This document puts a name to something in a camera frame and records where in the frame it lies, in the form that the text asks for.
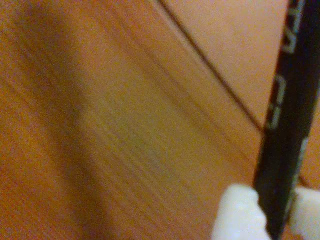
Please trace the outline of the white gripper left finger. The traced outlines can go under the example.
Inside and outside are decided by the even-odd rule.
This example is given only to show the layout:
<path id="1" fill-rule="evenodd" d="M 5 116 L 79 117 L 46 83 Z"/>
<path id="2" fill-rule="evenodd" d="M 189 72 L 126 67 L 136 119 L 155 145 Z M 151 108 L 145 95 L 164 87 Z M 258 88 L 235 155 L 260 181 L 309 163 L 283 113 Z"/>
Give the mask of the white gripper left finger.
<path id="1" fill-rule="evenodd" d="M 269 240 L 267 219 L 250 186 L 232 184 L 224 191 L 214 221 L 212 240 Z"/>

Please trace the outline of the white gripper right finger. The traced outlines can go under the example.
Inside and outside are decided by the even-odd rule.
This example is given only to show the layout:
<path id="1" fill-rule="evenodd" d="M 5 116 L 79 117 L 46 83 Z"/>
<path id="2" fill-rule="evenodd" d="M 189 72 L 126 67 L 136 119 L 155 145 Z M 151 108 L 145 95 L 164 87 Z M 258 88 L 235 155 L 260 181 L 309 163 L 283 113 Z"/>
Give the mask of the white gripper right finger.
<path id="1" fill-rule="evenodd" d="M 290 230 L 304 240 L 320 239 L 320 192 L 297 187 L 290 210 Z"/>

